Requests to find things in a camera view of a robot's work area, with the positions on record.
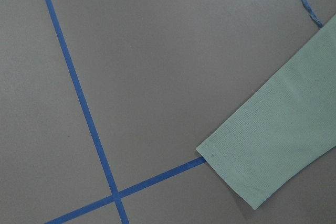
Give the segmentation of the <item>sage green long-sleeve shirt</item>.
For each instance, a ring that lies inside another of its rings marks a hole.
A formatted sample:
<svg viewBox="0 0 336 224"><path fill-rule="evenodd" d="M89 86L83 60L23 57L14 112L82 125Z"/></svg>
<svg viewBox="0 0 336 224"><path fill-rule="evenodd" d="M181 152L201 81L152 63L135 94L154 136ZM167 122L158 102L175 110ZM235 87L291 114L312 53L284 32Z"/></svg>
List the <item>sage green long-sleeve shirt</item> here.
<svg viewBox="0 0 336 224"><path fill-rule="evenodd" d="M335 147L335 19L198 147L253 209Z"/></svg>

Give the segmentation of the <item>blue tape line crosswise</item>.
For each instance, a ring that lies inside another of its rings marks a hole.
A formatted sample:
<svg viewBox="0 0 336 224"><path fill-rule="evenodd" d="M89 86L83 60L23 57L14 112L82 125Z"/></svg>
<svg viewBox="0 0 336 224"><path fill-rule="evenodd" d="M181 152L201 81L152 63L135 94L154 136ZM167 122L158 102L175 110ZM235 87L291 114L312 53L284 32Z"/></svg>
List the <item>blue tape line crosswise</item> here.
<svg viewBox="0 0 336 224"><path fill-rule="evenodd" d="M135 193L137 193L137 192L139 192L139 191L141 191L141 190L143 190L145 188L151 187L151 186L153 186L153 185L155 185L157 183L160 183L160 182L162 182L162 181L164 181L164 180L166 180L168 178L176 176L176 175L178 175L180 173L183 173L183 172L185 172L187 170L190 170L190 169L192 169L192 168L194 168L194 167L196 167L198 165L204 164L204 163L206 163L206 160L203 157L196 158L196 159L194 159L192 161L189 161L189 162L187 162L185 164L182 164L182 165L180 165L178 167L172 168L172 169L170 169L170 170L168 170L166 172L163 172L163 173L161 173L159 175L156 175L156 176L154 176L152 178L149 178L149 179L147 179L145 181L142 181L142 182L140 182L138 184L135 184L135 185L133 185L133 186L131 186L129 188L126 188L126 189L124 189L124 190L122 190L122 191L119 192L119 196L120 196L120 198L125 198L125 197L130 196L132 194L135 194ZM82 215L85 215L85 214L87 214L89 212L92 212L92 211L94 211L96 209L99 209L101 207L109 205L109 204L111 204L113 202L115 202L115 197L111 195L111 196L105 197L103 199L100 199L98 201L95 201L95 202L93 202L91 204L88 204L88 205L86 205L84 207L81 207L79 209L71 211L71 212L69 212L69 213L67 213L65 215L62 215L62 216L60 216L60 217L58 217L56 219L48 221L47 223L65 223L67 221L70 221L70 220L73 220L75 218L78 218L78 217L80 217Z"/></svg>

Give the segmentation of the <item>blue tape line lengthwise left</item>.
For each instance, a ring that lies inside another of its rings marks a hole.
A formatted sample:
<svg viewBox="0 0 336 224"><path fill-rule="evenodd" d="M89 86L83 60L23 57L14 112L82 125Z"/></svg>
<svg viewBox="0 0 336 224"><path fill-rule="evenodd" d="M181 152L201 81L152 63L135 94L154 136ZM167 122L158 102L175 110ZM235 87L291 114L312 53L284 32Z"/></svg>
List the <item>blue tape line lengthwise left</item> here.
<svg viewBox="0 0 336 224"><path fill-rule="evenodd" d="M98 200L94 203L86 205L86 206L84 206L82 208L79 208L77 210L74 210L74 211L72 211L68 214L65 214L65 215L61 216L61 217L58 217L58 218L50 221L49 223L65 223L69 220L75 219L79 216L82 216L82 215L84 215L86 213L89 213L93 210L96 210L100 207L108 205L112 202L115 203L115 205L116 205L116 208L117 208L117 211L118 211L121 222L122 223L129 223L127 213L125 211L124 205L123 205L122 200L120 198L116 182L113 178L113 174L112 174L110 165L108 163L106 154L104 152L102 143L101 143L100 138L99 138L99 134L98 134L96 126L94 124L93 118L91 116L89 107L88 107L87 102L86 102L85 95L83 93L83 90L82 90L80 81L78 79L74 64L72 62L70 52L68 50L65 38L63 36L61 26L60 26L58 18L57 18L57 14L56 14L56 11L55 11L54 6L53 6L53 2L52 2L52 0L45 0L45 3L47 5L47 8L48 8L48 11L49 11L49 14L50 14L50 18L51 18L52 24L54 26L54 29L55 29L55 32L56 32L56 35L57 35L62 53L64 55L65 62L66 62L66 65L67 65L67 68L68 68L68 71L69 71L74 89L76 91L79 103L81 105L81 109L82 109L84 117L86 119L88 129L90 131L93 143L95 145L95 149L97 151L102 169L104 171L106 180L108 182L108 185L109 185L109 188L110 188L110 191L111 191L110 196L108 196L104 199L100 199L100 200Z"/></svg>

